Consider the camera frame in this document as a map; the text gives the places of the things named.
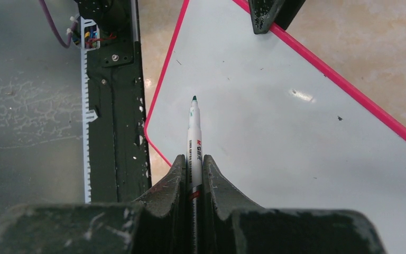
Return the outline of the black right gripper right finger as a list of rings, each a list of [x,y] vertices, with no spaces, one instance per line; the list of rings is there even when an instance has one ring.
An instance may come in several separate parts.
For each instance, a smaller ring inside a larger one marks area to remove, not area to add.
[[[264,208],[204,156],[208,253],[385,253],[372,222],[353,210]]]

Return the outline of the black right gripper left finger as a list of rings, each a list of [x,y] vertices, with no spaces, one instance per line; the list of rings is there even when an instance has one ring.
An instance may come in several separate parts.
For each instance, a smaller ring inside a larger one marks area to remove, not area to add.
[[[187,253],[183,155],[125,203],[18,205],[0,218],[0,253]]]

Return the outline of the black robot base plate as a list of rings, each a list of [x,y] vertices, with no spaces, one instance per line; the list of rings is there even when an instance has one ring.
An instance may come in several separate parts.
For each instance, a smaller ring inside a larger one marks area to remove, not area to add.
[[[129,202],[151,185],[137,1],[78,1],[85,28],[91,202]]]

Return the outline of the green white marker pen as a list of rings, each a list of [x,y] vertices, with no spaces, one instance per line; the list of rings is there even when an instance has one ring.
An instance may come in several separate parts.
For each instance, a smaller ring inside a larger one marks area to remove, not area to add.
[[[186,153],[187,173],[189,176],[188,192],[191,212],[191,251],[200,253],[200,196],[202,189],[202,144],[201,144],[200,109],[197,97],[193,96],[189,110],[187,133],[188,150]]]

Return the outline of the pink framed whiteboard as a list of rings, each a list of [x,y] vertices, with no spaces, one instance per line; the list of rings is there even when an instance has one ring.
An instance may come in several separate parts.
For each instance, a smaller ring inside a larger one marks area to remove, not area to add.
[[[406,253],[406,128],[246,1],[184,1],[146,120],[168,162],[186,151],[193,96],[202,150],[273,208],[364,213]]]

